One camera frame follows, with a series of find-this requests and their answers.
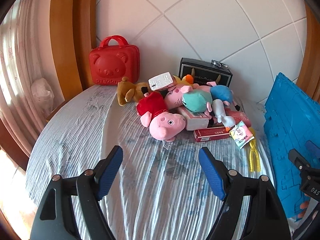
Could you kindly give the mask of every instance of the blue plush toy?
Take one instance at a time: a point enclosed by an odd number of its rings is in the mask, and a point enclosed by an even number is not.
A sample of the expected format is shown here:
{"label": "blue plush toy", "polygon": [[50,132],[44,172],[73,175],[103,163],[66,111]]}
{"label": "blue plush toy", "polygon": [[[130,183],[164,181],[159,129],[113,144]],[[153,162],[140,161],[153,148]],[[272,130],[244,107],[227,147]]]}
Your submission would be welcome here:
{"label": "blue plush toy", "polygon": [[240,107],[233,100],[233,93],[230,88],[223,85],[217,85],[215,82],[208,82],[208,86],[196,86],[196,89],[209,92],[212,96],[212,100],[220,99],[226,106],[230,106],[231,103],[235,106],[236,110],[240,110]]}
{"label": "blue plush toy", "polygon": [[227,101],[230,104],[233,102],[233,94],[230,88],[223,85],[216,85],[210,87],[212,100],[220,99],[222,102]]}

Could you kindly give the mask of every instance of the curtain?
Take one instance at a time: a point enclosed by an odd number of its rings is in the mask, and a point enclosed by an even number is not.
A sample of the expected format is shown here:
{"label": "curtain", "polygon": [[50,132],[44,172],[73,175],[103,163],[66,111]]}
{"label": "curtain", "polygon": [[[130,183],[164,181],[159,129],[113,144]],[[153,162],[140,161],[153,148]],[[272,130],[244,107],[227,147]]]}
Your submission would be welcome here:
{"label": "curtain", "polygon": [[36,2],[16,0],[0,25],[0,118],[27,156],[46,124],[31,92],[31,84],[42,78]]}

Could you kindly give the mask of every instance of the handle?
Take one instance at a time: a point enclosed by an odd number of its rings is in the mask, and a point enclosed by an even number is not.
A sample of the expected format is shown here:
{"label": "handle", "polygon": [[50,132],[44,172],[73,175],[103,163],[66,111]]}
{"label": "handle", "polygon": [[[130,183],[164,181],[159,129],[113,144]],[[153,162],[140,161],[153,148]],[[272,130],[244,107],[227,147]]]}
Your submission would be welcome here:
{"label": "handle", "polygon": [[124,45],[128,45],[128,42],[124,37],[120,35],[113,35],[113,36],[106,37],[103,41],[101,41],[99,47],[100,48],[108,47],[108,44],[112,39],[116,40],[119,43],[120,47],[123,47]]}

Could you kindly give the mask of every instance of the brown plush toy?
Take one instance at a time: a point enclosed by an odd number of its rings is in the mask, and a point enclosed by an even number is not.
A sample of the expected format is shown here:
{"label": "brown plush toy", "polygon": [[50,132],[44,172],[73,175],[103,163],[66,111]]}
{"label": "brown plush toy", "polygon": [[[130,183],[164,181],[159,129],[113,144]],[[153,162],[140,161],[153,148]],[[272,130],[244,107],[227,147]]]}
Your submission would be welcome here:
{"label": "brown plush toy", "polygon": [[128,81],[127,77],[123,77],[122,81],[118,83],[117,88],[118,103],[119,105],[124,106],[132,99],[138,103],[140,99],[144,98],[144,94],[147,92],[152,92],[148,83],[142,82],[133,84]]}

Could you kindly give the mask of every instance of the striped bedsheet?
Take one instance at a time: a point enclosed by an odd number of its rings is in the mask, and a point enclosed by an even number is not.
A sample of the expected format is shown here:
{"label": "striped bedsheet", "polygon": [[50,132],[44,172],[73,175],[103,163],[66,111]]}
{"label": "striped bedsheet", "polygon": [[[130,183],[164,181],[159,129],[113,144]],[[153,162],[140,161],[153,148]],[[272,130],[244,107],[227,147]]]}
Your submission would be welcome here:
{"label": "striped bedsheet", "polygon": [[[26,189],[39,205],[54,174],[77,176],[120,145],[123,163],[108,196],[100,201],[116,239],[205,239],[222,202],[201,170],[201,147],[207,146],[216,159],[243,176],[266,174],[273,181],[264,108],[245,100],[241,105],[257,131],[261,173],[248,172],[248,149],[240,150],[232,138],[195,143],[192,132],[183,131],[165,149],[140,124],[134,104],[118,105],[116,87],[93,86],[66,104],[41,133],[29,160]],[[235,239],[242,232],[248,203],[245,197]],[[81,238],[90,239],[77,197],[73,204]]]}

